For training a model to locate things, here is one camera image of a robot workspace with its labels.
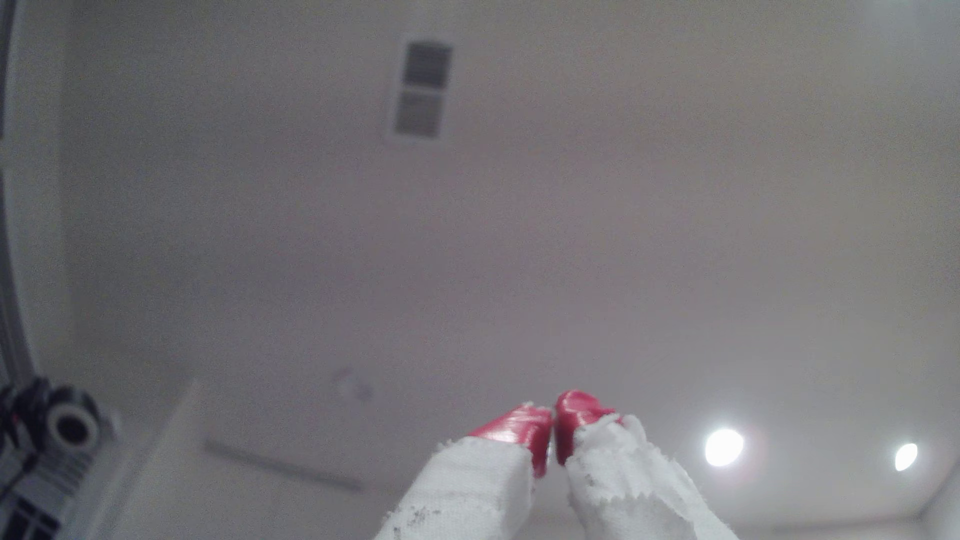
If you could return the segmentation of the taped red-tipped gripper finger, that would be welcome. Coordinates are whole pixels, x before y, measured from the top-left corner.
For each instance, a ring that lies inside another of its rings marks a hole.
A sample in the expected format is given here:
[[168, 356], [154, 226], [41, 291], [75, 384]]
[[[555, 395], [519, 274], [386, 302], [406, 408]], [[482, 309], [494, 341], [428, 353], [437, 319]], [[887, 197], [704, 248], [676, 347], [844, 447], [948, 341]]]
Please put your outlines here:
[[587, 539], [737, 539], [640, 419], [581, 390], [555, 403], [558, 464]]
[[554, 420], [524, 402], [438, 447], [375, 539], [513, 539], [544, 477]]

